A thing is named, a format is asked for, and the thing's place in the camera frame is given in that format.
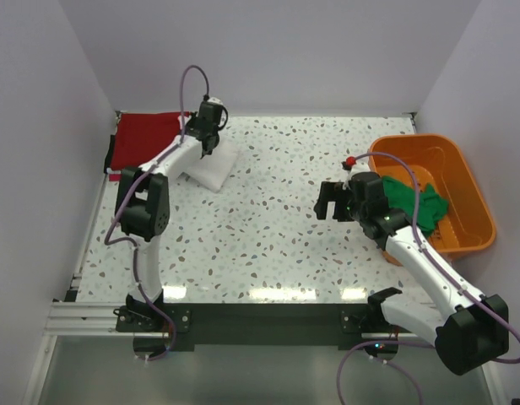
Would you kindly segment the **white t shirt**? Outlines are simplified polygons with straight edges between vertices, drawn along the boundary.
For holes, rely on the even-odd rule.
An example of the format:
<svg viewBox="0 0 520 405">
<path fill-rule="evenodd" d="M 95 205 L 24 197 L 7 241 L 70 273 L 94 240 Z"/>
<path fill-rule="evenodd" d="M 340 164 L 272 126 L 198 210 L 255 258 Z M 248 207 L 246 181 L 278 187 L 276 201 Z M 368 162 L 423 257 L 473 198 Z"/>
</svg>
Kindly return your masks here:
<svg viewBox="0 0 520 405">
<path fill-rule="evenodd" d="M 227 138 L 222 138 L 211 155 L 189 165 L 181 173 L 192 177 L 201 186 L 218 193 L 238 160 L 239 149 Z"/>
</svg>

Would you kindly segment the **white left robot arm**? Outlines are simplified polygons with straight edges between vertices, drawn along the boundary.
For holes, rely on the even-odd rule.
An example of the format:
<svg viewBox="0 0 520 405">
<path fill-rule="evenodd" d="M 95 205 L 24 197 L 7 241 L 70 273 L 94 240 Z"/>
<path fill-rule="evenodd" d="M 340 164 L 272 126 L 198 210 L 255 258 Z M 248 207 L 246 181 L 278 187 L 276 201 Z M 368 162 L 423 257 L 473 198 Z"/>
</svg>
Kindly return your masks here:
<svg viewBox="0 0 520 405">
<path fill-rule="evenodd" d="M 238 157 L 237 148 L 220 137 L 228 118 L 222 101 L 206 95 L 197 112 L 179 118 L 181 133 L 169 146 L 140 166 L 122 170 L 109 231 L 120 226 L 125 235 L 118 240 L 133 244 L 127 303 L 141 304 L 134 319 L 146 331 L 159 329 L 165 320 L 159 252 L 171 220 L 170 183 L 185 174 L 211 192 L 220 191 Z"/>
</svg>

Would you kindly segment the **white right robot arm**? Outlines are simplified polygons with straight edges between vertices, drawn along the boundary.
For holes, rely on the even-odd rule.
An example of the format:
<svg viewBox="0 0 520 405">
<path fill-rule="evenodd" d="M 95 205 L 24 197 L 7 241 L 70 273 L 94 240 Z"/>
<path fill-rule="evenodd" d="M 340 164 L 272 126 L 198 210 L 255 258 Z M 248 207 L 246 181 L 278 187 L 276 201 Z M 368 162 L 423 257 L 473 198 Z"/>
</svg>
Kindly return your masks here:
<svg viewBox="0 0 520 405">
<path fill-rule="evenodd" d="M 364 234 L 395 258 L 432 299 L 418 304 L 401 289 L 387 288 L 367 299 L 364 324 L 383 332 L 402 327 L 432 345 L 442 363 L 463 375 L 509 349 L 507 303 L 484 295 L 437 253 L 403 210 L 390 208 L 381 177 L 361 172 L 346 182 L 324 181 L 314 206 L 317 219 L 357 222 Z"/>
</svg>

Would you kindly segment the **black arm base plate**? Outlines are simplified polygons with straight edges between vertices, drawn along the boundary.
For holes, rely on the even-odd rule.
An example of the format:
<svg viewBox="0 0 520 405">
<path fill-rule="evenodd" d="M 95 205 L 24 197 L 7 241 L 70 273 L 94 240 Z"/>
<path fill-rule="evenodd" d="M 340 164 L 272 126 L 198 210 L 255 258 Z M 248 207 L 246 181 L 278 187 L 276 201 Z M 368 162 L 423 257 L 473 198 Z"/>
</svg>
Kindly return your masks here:
<svg viewBox="0 0 520 405">
<path fill-rule="evenodd" d="M 173 322 L 146 305 L 116 308 L 116 331 L 133 335 L 133 349 L 161 354 L 199 345 L 335 346 L 351 348 L 403 332 L 373 321 L 367 304 L 165 304 Z"/>
</svg>

